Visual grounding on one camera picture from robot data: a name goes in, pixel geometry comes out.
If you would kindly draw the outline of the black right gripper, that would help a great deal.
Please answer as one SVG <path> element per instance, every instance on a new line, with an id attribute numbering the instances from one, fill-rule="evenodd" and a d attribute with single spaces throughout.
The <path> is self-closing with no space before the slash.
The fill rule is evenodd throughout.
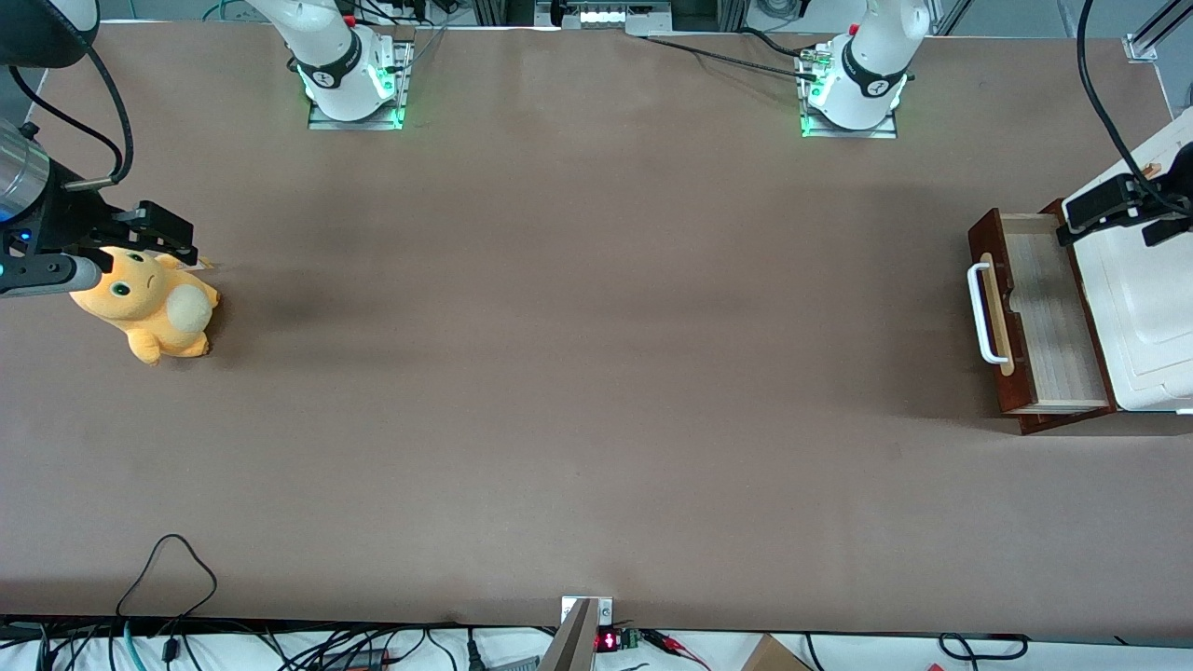
<path id="1" fill-rule="evenodd" d="M 101 271 L 111 267 L 200 267 L 200 256 L 157 248 L 194 248 L 194 226 L 153 202 L 128 210 L 111 207 L 93 191 L 67 191 L 64 179 L 76 173 L 51 160 L 47 186 L 33 204 L 4 220 L 4 258 L 10 251 L 81 256 Z M 111 245 L 122 226 L 126 242 Z"/>

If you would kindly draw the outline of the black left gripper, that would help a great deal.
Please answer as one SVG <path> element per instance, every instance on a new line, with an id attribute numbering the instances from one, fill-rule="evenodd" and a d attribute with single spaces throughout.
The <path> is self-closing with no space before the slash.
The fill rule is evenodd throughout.
<path id="1" fill-rule="evenodd" d="M 1145 245 L 1156 247 L 1192 228 L 1192 144 L 1182 144 L 1172 166 L 1150 180 L 1160 199 L 1167 202 L 1164 218 L 1142 209 L 1145 191 L 1132 174 L 1118 174 L 1074 196 L 1064 205 L 1065 221 L 1055 238 L 1070 247 L 1086 238 L 1115 228 L 1146 226 Z"/>

